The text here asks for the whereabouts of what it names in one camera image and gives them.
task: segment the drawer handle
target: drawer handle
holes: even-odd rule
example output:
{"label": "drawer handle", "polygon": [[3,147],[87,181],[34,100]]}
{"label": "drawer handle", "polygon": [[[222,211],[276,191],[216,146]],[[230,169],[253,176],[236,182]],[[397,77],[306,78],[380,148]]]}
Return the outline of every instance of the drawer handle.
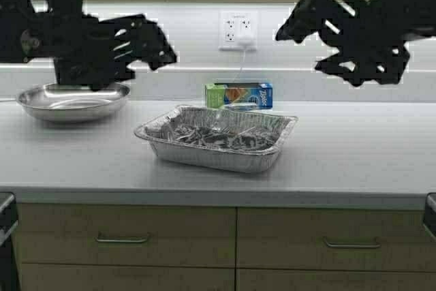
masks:
{"label": "drawer handle", "polygon": [[372,244],[346,244],[346,243],[333,243],[329,241],[327,238],[323,238],[324,243],[327,247],[332,249],[379,249],[382,245],[378,243],[377,238],[374,239],[374,243]]}
{"label": "drawer handle", "polygon": [[143,239],[134,239],[134,238],[128,238],[128,239],[107,239],[101,233],[99,233],[96,241],[98,243],[116,243],[116,244],[119,244],[119,245],[142,245],[144,243],[149,242],[150,238],[151,238],[151,234],[148,233],[145,236],[145,238],[143,238]]}

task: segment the backsplash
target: backsplash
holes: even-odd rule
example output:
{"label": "backsplash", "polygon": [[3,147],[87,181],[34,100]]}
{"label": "backsplash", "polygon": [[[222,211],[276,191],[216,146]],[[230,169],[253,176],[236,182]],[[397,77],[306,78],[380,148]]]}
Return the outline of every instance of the backsplash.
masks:
{"label": "backsplash", "polygon": [[[274,41],[275,32],[290,15],[293,3],[205,3],[198,1],[147,1],[87,3],[85,12],[101,19],[144,13],[156,20],[167,34],[179,63],[148,70],[135,63],[137,79],[131,81],[132,97],[140,99],[199,99],[204,84],[233,79],[242,63],[242,53],[219,50],[221,10],[256,10],[259,13],[258,50],[248,52],[238,78],[267,80],[274,84],[275,100],[334,100],[381,102],[436,101],[435,40],[409,45],[412,58],[399,86],[366,83],[354,89],[313,67],[317,59],[332,53],[316,35],[302,45]],[[0,98],[13,97],[33,85],[54,82],[52,63],[39,59],[28,65],[0,65]]]}

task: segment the white outlet cover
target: white outlet cover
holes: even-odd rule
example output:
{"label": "white outlet cover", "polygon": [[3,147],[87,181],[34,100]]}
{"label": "white outlet cover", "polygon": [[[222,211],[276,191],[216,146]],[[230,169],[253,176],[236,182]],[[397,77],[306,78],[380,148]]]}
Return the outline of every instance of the white outlet cover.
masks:
{"label": "white outlet cover", "polygon": [[[258,48],[258,23],[259,12],[256,10],[243,10],[243,11],[221,11],[219,19],[219,49],[230,51],[243,51],[244,47],[238,45],[238,35],[240,35],[240,29],[242,27],[242,21],[249,20],[251,23],[251,32],[254,35],[254,43],[248,47],[248,51],[254,51]],[[234,22],[233,29],[230,30],[226,22]],[[225,35],[229,32],[235,35],[235,40],[229,42],[226,40]]]}

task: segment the wooden cabinet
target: wooden cabinet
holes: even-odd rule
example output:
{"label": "wooden cabinet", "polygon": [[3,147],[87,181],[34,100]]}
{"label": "wooden cabinet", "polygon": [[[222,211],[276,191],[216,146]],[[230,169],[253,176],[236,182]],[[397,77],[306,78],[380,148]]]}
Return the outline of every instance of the wooden cabinet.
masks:
{"label": "wooden cabinet", "polygon": [[436,243],[422,212],[239,209],[237,258],[240,268],[436,272]]}
{"label": "wooden cabinet", "polygon": [[237,291],[433,291],[434,273],[238,270]]}
{"label": "wooden cabinet", "polygon": [[231,269],[24,264],[23,291],[233,291]]}
{"label": "wooden cabinet", "polygon": [[64,204],[18,210],[23,291],[436,286],[436,242],[422,227],[422,212]]}
{"label": "wooden cabinet", "polygon": [[234,267],[236,209],[22,204],[22,263]]}

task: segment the electrical outlet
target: electrical outlet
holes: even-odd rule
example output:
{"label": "electrical outlet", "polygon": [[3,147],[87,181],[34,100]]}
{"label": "electrical outlet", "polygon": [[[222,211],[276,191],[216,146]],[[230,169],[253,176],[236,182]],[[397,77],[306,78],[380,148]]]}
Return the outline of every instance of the electrical outlet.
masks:
{"label": "electrical outlet", "polygon": [[254,51],[258,42],[258,12],[222,11],[220,18],[219,49]]}
{"label": "electrical outlet", "polygon": [[225,42],[234,42],[234,33],[226,33]]}

